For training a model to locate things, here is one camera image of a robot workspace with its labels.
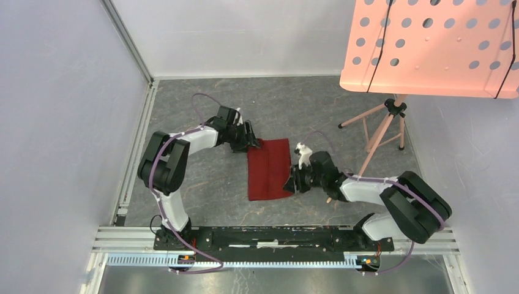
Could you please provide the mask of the dark red cloth napkin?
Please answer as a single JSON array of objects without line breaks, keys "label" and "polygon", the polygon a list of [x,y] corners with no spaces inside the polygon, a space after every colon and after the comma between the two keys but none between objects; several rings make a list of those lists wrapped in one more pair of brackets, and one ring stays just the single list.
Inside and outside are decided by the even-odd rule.
[{"label": "dark red cloth napkin", "polygon": [[289,140],[260,139],[259,143],[259,148],[247,152],[248,199],[254,202],[292,196],[292,192],[283,189],[291,170]]}]

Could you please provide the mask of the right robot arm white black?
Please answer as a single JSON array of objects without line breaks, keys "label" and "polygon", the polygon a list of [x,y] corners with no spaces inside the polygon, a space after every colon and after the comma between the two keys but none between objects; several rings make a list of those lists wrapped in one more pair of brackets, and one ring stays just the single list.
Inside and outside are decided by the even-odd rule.
[{"label": "right robot arm white black", "polygon": [[385,212],[368,213],[355,225],[353,240],[359,249],[369,250],[378,241],[396,236],[424,244],[452,215],[450,205],[413,171],[391,178],[367,178],[340,171],[327,151],[299,156],[283,190],[297,194],[321,188],[332,200],[385,207]]}]

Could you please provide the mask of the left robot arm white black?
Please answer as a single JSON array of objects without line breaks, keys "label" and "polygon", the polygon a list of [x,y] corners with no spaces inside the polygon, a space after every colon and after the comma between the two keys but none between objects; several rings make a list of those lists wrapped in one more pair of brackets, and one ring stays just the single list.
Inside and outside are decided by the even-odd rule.
[{"label": "left robot arm white black", "polygon": [[193,129],[153,133],[143,153],[138,177],[153,194],[161,223],[171,230],[168,240],[176,249],[186,249],[192,243],[191,221],[181,196],[189,156],[225,143],[234,153],[261,146],[250,121],[243,120],[238,109],[221,106],[215,116]]}]

